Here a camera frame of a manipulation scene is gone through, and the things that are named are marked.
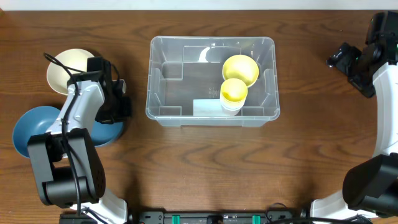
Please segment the yellow cup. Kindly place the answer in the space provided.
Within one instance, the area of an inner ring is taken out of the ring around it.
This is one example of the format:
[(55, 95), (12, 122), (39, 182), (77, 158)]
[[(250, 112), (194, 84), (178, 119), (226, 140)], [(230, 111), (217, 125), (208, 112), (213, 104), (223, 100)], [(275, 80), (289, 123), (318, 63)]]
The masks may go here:
[(228, 103), (241, 103), (248, 95), (248, 87), (238, 78), (229, 78), (221, 84), (220, 98)]

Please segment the dark blue bowl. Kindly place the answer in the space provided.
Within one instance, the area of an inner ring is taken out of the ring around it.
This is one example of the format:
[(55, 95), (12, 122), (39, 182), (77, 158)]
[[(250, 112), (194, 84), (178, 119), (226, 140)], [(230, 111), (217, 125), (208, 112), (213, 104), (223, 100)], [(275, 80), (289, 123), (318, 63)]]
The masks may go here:
[(12, 142), (16, 151), (29, 158), (27, 143), (31, 136), (43, 134), (54, 123), (60, 110), (52, 106), (38, 106), (23, 114), (12, 133)]
[(96, 147), (106, 146), (117, 140), (124, 131), (124, 123), (101, 124), (94, 122), (91, 140)]

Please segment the yellow small bowl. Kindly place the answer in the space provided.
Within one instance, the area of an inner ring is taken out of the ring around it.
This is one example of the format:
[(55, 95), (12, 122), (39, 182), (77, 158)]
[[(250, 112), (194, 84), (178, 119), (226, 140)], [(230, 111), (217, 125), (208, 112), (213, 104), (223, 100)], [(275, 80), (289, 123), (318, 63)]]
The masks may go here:
[(240, 79), (249, 88), (259, 78), (259, 66), (253, 58), (247, 55), (233, 55), (224, 62), (222, 76), (224, 80)]

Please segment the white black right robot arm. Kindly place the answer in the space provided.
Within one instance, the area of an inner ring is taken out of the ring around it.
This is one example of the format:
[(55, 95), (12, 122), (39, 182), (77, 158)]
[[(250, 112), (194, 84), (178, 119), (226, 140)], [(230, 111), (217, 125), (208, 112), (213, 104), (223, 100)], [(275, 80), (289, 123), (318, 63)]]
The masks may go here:
[(343, 43), (326, 63), (363, 96), (376, 97), (375, 150), (348, 171), (340, 191), (311, 203), (307, 215), (316, 222), (397, 216), (397, 13), (373, 15), (365, 44), (359, 50)]

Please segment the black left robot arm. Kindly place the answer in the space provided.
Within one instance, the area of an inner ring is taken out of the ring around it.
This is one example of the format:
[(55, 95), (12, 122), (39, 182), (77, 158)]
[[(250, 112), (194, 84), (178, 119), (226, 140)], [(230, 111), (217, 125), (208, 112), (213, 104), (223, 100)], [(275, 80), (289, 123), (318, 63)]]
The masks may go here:
[(44, 57), (69, 76), (68, 96), (46, 132), (27, 142), (39, 198), (44, 205), (73, 208), (67, 223), (129, 223), (127, 202), (106, 188), (106, 177), (91, 132), (95, 122), (114, 124), (131, 116), (126, 82), (113, 80), (117, 69), (103, 57), (88, 58), (86, 71)]

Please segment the cream white cup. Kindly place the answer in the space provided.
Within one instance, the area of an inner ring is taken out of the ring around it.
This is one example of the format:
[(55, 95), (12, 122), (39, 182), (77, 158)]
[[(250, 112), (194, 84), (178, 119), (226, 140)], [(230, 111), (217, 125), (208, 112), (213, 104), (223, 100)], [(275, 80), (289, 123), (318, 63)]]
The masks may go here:
[(233, 102), (220, 99), (221, 107), (226, 111), (238, 112), (245, 104), (245, 101)]

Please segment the cream large bowl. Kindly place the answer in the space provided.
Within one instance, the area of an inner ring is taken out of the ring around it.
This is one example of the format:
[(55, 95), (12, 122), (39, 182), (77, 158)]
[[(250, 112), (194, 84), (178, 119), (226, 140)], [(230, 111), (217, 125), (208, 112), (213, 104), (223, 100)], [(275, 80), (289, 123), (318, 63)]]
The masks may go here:
[[(55, 58), (64, 66), (70, 67), (71, 74), (86, 72), (87, 59), (94, 55), (84, 49), (69, 49), (59, 53)], [(59, 65), (50, 63), (47, 69), (47, 83), (59, 94), (68, 95), (67, 81), (70, 79), (68, 73)]]

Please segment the pink cup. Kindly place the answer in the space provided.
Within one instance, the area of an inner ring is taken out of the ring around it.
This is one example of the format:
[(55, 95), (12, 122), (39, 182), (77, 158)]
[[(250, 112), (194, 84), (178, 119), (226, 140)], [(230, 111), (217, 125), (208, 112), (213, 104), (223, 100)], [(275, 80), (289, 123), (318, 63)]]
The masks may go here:
[(221, 109), (222, 109), (223, 114), (226, 115), (226, 116), (237, 116), (241, 112), (240, 108), (236, 108), (236, 109), (231, 110), (229, 108), (222, 107)]

